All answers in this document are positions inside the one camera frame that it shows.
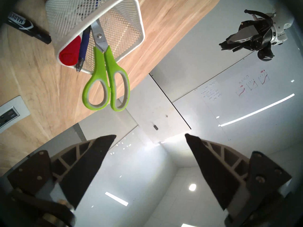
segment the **scissor handle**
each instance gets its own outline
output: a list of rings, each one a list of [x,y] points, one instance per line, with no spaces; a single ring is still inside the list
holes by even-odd
[[[107,50],[104,52],[104,57],[105,57],[107,75],[109,79],[109,85],[111,89],[111,108],[114,111],[124,110],[128,104],[129,95],[130,95],[129,79],[127,73],[116,63],[110,46],[108,46]],[[117,99],[116,81],[115,81],[116,73],[121,74],[124,82],[124,98],[120,106],[116,106],[116,99]]]
[[[90,110],[101,110],[104,107],[106,107],[106,105],[109,102],[110,88],[108,87],[108,83],[107,83],[106,69],[104,65],[104,55],[97,47],[94,47],[94,57],[95,57],[94,72],[83,89],[82,101],[83,104]],[[102,84],[104,91],[104,98],[100,104],[93,105],[89,102],[89,91],[91,90],[91,87],[96,81],[100,81]]]

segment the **scissor blade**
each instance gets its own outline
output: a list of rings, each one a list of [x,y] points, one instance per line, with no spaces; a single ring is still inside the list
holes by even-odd
[[[99,19],[97,19],[95,22],[91,24],[91,32],[93,34],[96,47],[98,47],[101,51],[105,52],[107,50],[108,43],[105,38],[105,34],[101,27]]]

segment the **whiteboard writing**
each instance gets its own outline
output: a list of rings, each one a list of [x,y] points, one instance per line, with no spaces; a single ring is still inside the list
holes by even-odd
[[[218,88],[218,84],[216,81],[213,81],[206,85],[202,91],[203,100],[206,101],[216,101],[220,96],[222,96],[222,92]]]

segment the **screw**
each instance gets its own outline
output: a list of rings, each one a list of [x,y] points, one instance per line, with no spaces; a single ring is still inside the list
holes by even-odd
[[[265,178],[263,176],[256,176],[256,181],[259,183],[265,183]]]
[[[282,174],[282,171],[279,168],[275,169],[274,172],[277,173],[277,174],[279,174],[279,175]]]

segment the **whiteboard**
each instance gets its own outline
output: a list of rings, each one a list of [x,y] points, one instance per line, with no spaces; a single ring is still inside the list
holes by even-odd
[[[248,157],[254,150],[270,154],[302,140],[303,59],[289,32],[287,36],[284,44],[272,47],[271,61],[261,61],[253,52],[174,102],[192,134]]]

